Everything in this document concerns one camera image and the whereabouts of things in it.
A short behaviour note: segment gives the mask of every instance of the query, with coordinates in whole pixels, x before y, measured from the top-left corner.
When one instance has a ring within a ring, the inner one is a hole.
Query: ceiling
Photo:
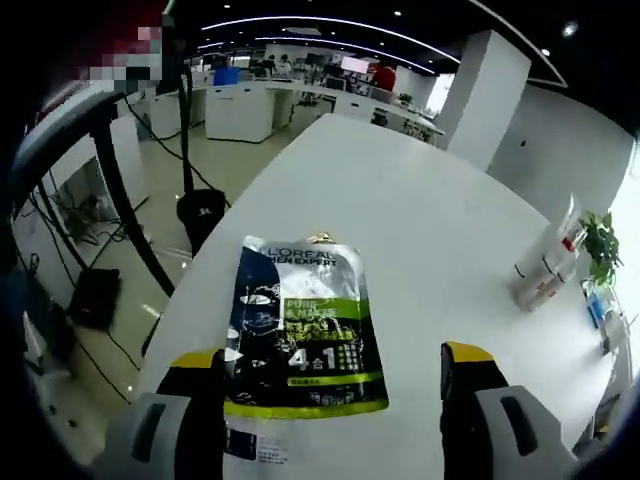
[[[479,2],[519,33],[481,8],[482,5],[477,5]],[[265,16],[326,17],[393,31],[457,59],[461,58],[465,41],[470,35],[493,29],[531,58],[530,79],[544,82],[532,83],[592,106],[634,135],[640,130],[640,93],[637,91],[640,69],[634,64],[637,42],[633,37],[637,15],[633,2],[396,0],[391,5],[372,8],[371,3],[335,0],[272,0],[251,4],[222,0],[197,5],[178,1],[173,13],[176,18],[197,27],[194,30],[198,32],[197,37],[193,38],[194,45],[225,42],[220,47],[201,49],[203,52],[264,45],[272,42],[255,39],[294,37],[297,35],[283,32],[282,29],[313,27],[321,33],[317,37],[319,39],[389,53],[422,65],[435,74],[455,72],[457,63],[399,36],[351,24],[318,19],[274,19],[236,23],[205,31],[200,29],[213,24]],[[401,12],[401,15],[395,15],[395,11]],[[578,30],[570,38],[564,38],[561,32],[569,21],[577,22]],[[309,44],[331,47],[330,44]],[[358,48],[345,49],[371,56],[370,52]],[[549,50],[546,61],[538,49]],[[552,64],[555,72],[547,62]]]

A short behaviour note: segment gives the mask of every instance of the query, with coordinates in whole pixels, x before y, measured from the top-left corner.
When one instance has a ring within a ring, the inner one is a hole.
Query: potted plant
[[[400,95],[398,95],[398,100],[400,100],[400,103],[402,103],[403,105],[410,105],[413,101],[413,97],[408,93],[401,93]]]
[[[616,268],[622,265],[618,256],[620,243],[613,230],[611,212],[602,218],[586,212],[580,223],[587,232],[584,247],[591,255],[591,279],[596,285],[610,284],[615,278]]]

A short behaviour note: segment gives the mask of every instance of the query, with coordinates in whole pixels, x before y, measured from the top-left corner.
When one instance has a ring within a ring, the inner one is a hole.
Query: office desk
[[[174,358],[225,344],[246,235],[294,241],[329,232],[364,259],[388,409],[277,421],[286,465],[262,478],[442,478],[440,345],[482,347],[562,423],[572,446],[612,367],[599,352],[576,282],[525,314],[504,280],[547,221],[470,163],[416,139],[325,115],[234,203],[177,286],[138,391],[155,391]],[[253,478],[225,456],[225,478]]]
[[[370,122],[375,110],[397,115],[428,130],[433,138],[443,135],[433,123],[398,105],[368,97],[302,82],[254,80],[235,85],[208,87],[206,123],[207,137],[222,140],[261,142],[287,122],[277,112],[290,111],[293,95],[281,92],[312,93],[336,99],[334,113]]]

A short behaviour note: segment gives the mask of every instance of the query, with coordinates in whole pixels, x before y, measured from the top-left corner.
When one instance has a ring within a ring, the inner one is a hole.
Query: red shirt
[[[373,74],[373,84],[382,90],[393,92],[393,86],[396,84],[396,72],[391,67],[378,67],[376,73]]]

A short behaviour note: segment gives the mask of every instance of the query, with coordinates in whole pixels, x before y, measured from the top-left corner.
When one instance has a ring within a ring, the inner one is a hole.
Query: white pillar
[[[494,31],[469,37],[449,96],[438,116],[438,145],[486,171],[500,145],[531,60]]]

